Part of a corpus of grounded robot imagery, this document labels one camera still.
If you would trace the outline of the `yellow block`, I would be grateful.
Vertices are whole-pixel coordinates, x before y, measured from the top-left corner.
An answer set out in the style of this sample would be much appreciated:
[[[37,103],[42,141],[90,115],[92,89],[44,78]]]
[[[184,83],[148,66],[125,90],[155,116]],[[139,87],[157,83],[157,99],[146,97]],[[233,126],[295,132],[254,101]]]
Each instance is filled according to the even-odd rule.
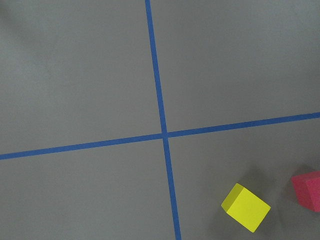
[[[257,230],[271,210],[270,205],[239,183],[233,186],[221,207],[251,233]]]

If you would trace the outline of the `red block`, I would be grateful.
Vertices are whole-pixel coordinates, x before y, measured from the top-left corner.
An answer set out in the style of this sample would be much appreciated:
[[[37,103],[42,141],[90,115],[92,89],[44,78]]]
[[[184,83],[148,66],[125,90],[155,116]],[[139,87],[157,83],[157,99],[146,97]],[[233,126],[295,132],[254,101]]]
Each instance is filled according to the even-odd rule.
[[[298,203],[313,212],[320,212],[320,172],[313,171],[291,177]]]

